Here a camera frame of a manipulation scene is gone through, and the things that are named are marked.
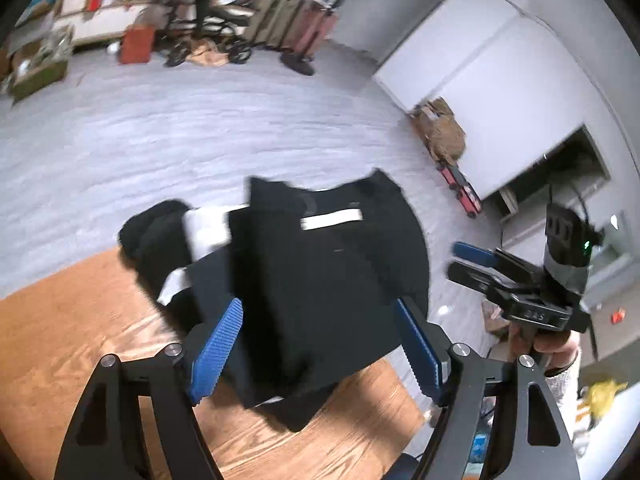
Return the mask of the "right forearm white sleeve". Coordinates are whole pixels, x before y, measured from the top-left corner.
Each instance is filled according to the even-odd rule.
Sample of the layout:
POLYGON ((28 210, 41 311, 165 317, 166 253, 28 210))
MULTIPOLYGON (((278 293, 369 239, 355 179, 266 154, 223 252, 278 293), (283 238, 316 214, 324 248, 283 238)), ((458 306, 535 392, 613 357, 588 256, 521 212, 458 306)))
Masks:
POLYGON ((580 362, 582 352, 578 350, 572 364, 544 372, 570 441, 574 440, 576 429, 580 362))

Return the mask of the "person's right hand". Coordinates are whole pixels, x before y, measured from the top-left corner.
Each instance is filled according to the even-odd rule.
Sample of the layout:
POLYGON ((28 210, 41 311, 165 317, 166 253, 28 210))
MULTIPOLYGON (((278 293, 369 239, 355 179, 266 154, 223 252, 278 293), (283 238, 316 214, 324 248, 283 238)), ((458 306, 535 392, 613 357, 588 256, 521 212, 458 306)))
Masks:
POLYGON ((509 360, 516 360, 521 354, 529 354, 530 350, 548 356, 547 366, 544 368, 548 374, 557 370, 565 370, 570 367, 580 353, 580 333, 563 332, 541 334, 538 333, 533 341, 523 336, 522 328, 516 323, 509 327, 509 360))

